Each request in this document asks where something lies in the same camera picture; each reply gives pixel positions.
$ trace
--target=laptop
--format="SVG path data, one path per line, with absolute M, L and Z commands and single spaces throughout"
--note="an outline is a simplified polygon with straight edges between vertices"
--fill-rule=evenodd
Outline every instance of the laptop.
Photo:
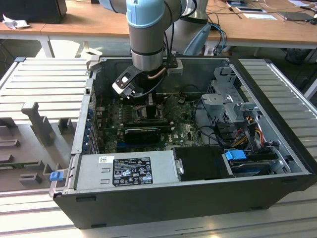
M 277 14 L 289 21 L 309 21 L 313 19 L 312 16 L 303 12 L 278 11 Z

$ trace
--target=wooden desk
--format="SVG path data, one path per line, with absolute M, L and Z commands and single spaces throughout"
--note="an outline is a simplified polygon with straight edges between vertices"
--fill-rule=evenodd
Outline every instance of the wooden desk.
M 288 0 L 266 0 L 266 4 L 274 8 L 293 7 L 280 11 L 302 11 L 299 7 Z M 243 14 L 240 19 L 236 14 L 232 14 L 227 4 L 217 0 L 209 0 L 208 10 L 218 13 L 221 28 L 227 34 L 227 45 L 230 46 L 255 46 L 255 47 L 281 47 L 281 48 L 305 48 L 314 49 L 317 47 L 317 25 L 302 22 L 284 21 L 277 13 L 270 13 L 277 20 L 247 19 Z M 276 12 L 279 10 L 270 9 L 261 5 L 267 12 Z M 210 15 L 213 22 L 217 23 L 215 14 Z M 210 42 L 219 41 L 219 33 L 211 32 L 209 35 Z
M 294 6 L 288 0 L 266 0 L 266 3 L 275 8 Z M 31 23 L 31 28 L 17 30 L 0 24 L 0 38 L 39 40 L 47 57 L 54 56 L 50 40 L 129 42 L 129 29 L 124 15 L 106 10 L 101 4 L 90 4 L 90 1 L 67 0 L 66 4 L 68 10 L 61 24 Z M 268 12 L 276 11 L 265 6 L 264 9 Z M 284 22 L 276 13 L 272 15 L 277 20 L 247 19 L 239 14 L 242 17 L 240 19 L 221 0 L 209 0 L 208 10 L 218 13 L 229 46 L 303 49 L 314 49 L 317 46 L 317 26 L 310 23 L 301 25 L 292 21 Z M 285 11 L 301 10 L 293 7 Z M 215 14 L 211 18 L 216 22 Z M 208 41 L 216 44 L 219 33 L 211 32 Z
M 91 36 L 129 38 L 126 16 L 90 1 L 67 0 L 67 14 L 61 24 L 46 24 L 41 33 L 49 36 Z

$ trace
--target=blue tab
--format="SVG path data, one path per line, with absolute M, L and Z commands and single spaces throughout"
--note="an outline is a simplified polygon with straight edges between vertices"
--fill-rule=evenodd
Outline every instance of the blue tab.
M 63 181 L 63 172 L 52 172 L 50 181 Z
M 229 150 L 225 153 L 227 160 L 246 160 L 246 154 L 243 150 Z

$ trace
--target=warning label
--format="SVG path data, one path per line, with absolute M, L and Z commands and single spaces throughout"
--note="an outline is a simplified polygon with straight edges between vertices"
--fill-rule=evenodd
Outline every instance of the warning label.
M 113 185 L 128 186 L 153 183 L 149 157 L 113 160 Z

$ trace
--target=motherboard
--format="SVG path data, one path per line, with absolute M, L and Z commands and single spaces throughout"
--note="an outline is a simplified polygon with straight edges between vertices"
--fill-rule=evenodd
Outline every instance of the motherboard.
M 203 145 L 193 121 L 194 101 L 187 96 L 170 94 L 152 105 L 112 99 L 104 108 L 100 127 L 104 153 Z

